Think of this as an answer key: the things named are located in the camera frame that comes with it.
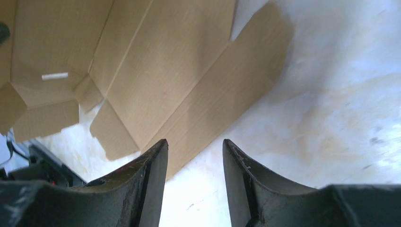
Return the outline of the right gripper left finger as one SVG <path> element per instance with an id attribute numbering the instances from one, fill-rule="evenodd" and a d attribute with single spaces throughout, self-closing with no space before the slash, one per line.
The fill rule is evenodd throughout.
<path id="1" fill-rule="evenodd" d="M 145 153 L 86 185 L 1 181 L 3 227 L 157 227 L 168 163 L 161 139 Z"/>

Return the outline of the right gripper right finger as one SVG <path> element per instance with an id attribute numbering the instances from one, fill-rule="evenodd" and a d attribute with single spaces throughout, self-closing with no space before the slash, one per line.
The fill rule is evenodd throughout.
<path id="1" fill-rule="evenodd" d="M 234 227 L 398 227 L 398 184 L 331 184 L 321 189 L 291 181 L 223 141 L 223 166 Z"/>

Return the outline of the brown cardboard box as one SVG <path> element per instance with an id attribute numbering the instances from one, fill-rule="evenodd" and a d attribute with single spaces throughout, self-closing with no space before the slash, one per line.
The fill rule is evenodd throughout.
<path id="1" fill-rule="evenodd" d="M 170 179 L 276 83 L 294 28 L 269 1 L 3 0 L 0 132 L 56 134 L 78 112 L 109 160 L 169 143 Z"/>

